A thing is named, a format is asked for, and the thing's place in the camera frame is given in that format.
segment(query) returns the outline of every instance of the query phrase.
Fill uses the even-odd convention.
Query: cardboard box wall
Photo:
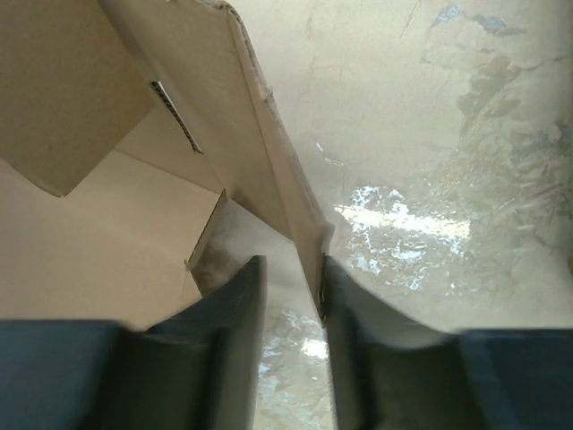
[[[293,239],[318,302],[326,223],[232,7],[0,9],[0,157],[47,191],[0,168],[1,316],[173,314],[199,299],[189,268],[227,198]]]

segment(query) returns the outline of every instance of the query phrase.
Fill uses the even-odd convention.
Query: cardboard flap
[[[153,99],[96,2],[0,4],[0,158],[68,194]]]
[[[178,132],[153,111],[120,142],[150,148]],[[189,267],[225,195],[112,150],[64,199],[0,161],[0,313],[108,318],[138,328],[200,298]]]
[[[326,222],[236,12],[199,0],[99,1],[148,79],[161,82],[227,196],[295,241],[318,303]]]

